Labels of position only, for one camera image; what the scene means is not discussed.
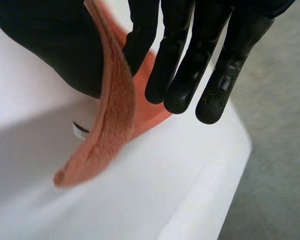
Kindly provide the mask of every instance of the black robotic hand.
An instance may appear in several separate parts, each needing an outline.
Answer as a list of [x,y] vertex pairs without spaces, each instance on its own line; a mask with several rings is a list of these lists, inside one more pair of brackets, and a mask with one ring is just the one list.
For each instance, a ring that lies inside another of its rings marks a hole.
[[[122,51],[134,75],[156,37],[159,0],[128,2],[133,30]],[[145,97],[152,104],[163,102],[173,114],[181,114],[188,108],[231,15],[221,54],[196,107],[196,116],[201,122],[214,124],[222,116],[252,47],[274,20],[211,0],[161,0],[161,8],[164,37]],[[193,11],[192,38],[177,70]]]

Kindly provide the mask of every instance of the white tag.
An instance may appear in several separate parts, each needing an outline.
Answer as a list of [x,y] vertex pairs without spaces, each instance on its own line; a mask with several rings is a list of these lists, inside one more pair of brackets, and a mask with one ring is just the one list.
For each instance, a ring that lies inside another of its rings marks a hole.
[[81,140],[85,140],[89,135],[89,131],[87,129],[78,125],[74,121],[72,122],[72,128],[73,128],[74,135],[76,135]]

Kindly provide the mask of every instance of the white surface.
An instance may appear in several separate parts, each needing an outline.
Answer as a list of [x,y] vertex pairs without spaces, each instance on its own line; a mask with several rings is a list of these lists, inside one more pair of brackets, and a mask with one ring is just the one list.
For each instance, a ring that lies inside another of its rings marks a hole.
[[[108,2],[130,29],[128,3]],[[155,49],[162,34],[160,24]],[[80,144],[72,120],[88,127],[96,106],[0,30],[0,240],[216,239],[251,142],[231,103],[218,123],[197,121],[211,70],[186,113],[129,143],[94,180],[57,189],[55,170]]]

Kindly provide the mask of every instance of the gray carpet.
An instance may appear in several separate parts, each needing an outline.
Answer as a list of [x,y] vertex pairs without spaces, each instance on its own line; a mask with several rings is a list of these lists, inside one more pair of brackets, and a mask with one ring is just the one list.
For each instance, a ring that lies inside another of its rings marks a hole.
[[232,101],[253,151],[219,239],[300,240],[300,0],[254,47]]

